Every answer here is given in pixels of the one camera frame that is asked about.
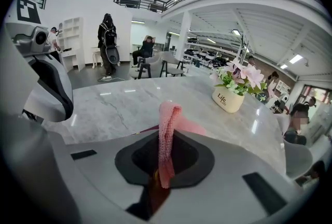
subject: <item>black backpack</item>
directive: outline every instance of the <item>black backpack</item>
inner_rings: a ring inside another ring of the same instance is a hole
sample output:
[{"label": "black backpack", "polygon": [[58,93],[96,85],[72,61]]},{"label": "black backpack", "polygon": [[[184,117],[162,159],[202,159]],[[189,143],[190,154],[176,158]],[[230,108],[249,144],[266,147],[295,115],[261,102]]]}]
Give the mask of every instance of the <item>black backpack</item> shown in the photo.
[{"label": "black backpack", "polygon": [[101,23],[100,26],[105,29],[102,36],[103,44],[105,45],[105,47],[116,46],[116,32],[114,30],[114,26],[108,28],[105,23]]}]

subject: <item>white ceramic pot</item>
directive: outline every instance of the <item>white ceramic pot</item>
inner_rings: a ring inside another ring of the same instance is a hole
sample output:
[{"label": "white ceramic pot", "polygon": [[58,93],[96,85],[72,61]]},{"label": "white ceramic pot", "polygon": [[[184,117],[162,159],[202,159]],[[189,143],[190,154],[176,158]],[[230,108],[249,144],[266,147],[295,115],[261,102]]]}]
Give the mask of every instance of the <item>white ceramic pot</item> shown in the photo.
[{"label": "white ceramic pot", "polygon": [[226,112],[233,114],[240,109],[244,96],[239,96],[226,87],[216,87],[212,99]]}]

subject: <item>white pillar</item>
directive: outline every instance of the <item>white pillar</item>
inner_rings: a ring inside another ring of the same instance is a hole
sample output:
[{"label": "white pillar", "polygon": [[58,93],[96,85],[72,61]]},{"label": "white pillar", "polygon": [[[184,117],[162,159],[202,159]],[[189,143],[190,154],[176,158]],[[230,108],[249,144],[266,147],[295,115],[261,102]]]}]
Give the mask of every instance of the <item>white pillar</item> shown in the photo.
[{"label": "white pillar", "polygon": [[182,60],[183,53],[185,52],[185,49],[186,49],[185,43],[188,40],[187,37],[188,37],[188,31],[189,31],[190,25],[191,25],[191,17],[192,17],[192,14],[189,13],[188,11],[183,13],[180,37],[178,39],[178,45],[177,45],[176,54],[175,54],[175,58],[177,58],[180,61]]}]

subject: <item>pink knitted towel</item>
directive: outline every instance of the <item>pink knitted towel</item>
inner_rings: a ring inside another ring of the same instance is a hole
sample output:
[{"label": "pink knitted towel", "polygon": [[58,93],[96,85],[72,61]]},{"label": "pink knitted towel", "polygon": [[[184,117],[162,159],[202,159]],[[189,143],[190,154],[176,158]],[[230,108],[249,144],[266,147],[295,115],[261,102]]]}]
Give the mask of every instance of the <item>pink knitted towel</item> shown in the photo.
[{"label": "pink knitted towel", "polygon": [[170,179],[174,177],[171,158],[174,129],[205,135],[205,129],[182,116],[179,104],[166,101],[159,107],[159,176],[163,188],[170,187]]}]

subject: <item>gray floor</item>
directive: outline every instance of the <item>gray floor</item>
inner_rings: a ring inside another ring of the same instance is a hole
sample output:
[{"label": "gray floor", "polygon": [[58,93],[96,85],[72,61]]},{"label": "gray floor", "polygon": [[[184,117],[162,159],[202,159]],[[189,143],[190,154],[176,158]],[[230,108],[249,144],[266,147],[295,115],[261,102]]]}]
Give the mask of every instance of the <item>gray floor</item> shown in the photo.
[{"label": "gray floor", "polygon": [[[116,73],[112,75],[113,78],[122,78],[124,80],[131,79],[129,76],[130,64],[121,64],[117,66]],[[94,86],[99,84],[105,84],[110,82],[123,81],[121,79],[114,79],[112,81],[102,81],[98,82],[98,79],[105,75],[105,69],[98,65],[94,69],[91,66],[86,66],[81,71],[77,68],[68,72],[69,79],[72,83],[73,89],[79,89],[88,86]]]}]

